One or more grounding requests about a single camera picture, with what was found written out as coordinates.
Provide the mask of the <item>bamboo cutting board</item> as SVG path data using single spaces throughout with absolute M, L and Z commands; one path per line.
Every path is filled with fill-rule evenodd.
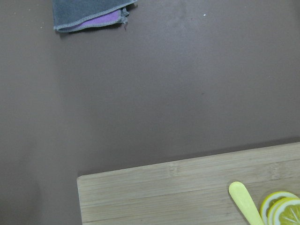
M 228 193 L 234 181 L 257 207 L 276 191 L 299 195 L 299 143 L 80 176 L 82 223 L 245 225 Z

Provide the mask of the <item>yellow spoon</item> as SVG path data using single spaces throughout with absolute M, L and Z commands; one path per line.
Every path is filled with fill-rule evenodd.
M 238 181 L 231 183 L 228 191 L 236 206 L 250 225 L 264 225 L 255 203 L 243 183 Z

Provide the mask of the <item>lemon slice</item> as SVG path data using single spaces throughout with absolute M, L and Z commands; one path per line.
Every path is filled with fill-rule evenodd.
M 272 205 L 274 203 L 276 203 L 277 201 L 279 201 L 283 198 L 298 199 L 298 196 L 296 196 L 295 194 L 293 194 L 291 192 L 287 192 L 287 191 L 277 191 L 277 192 L 273 192 L 265 197 L 265 199 L 263 200 L 263 202 L 260 206 L 260 210 L 259 210 L 260 216 L 265 225 L 268 224 L 268 212 L 269 212 L 270 208 L 272 207 Z
M 283 198 L 275 202 L 268 212 L 269 225 L 299 225 L 300 200 Z

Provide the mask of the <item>grey folded cloth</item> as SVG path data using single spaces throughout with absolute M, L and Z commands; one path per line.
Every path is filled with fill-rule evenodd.
M 53 29 L 67 33 L 128 21 L 127 6 L 136 0 L 53 0 Z

